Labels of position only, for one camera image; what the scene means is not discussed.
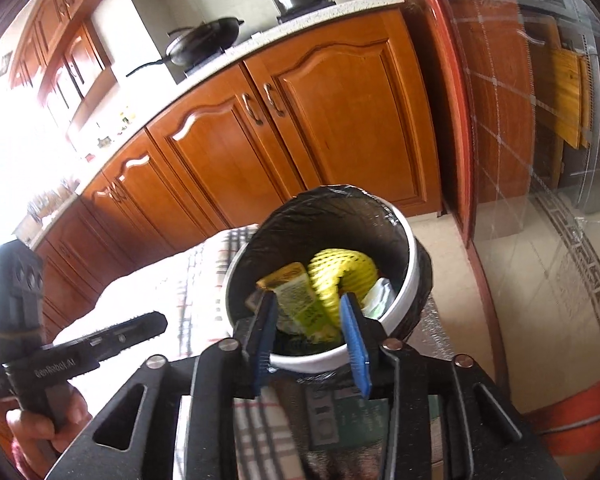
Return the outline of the person's left hand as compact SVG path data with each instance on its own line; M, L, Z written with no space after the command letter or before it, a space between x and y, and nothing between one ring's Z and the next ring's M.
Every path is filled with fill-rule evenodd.
M14 408L6 413L12 432L12 455L16 468L26 479L44 479L56 458L45 457L38 448L50 444L62 453L92 420L84 396L73 388L66 411L66 423L56 430L53 422L40 414Z

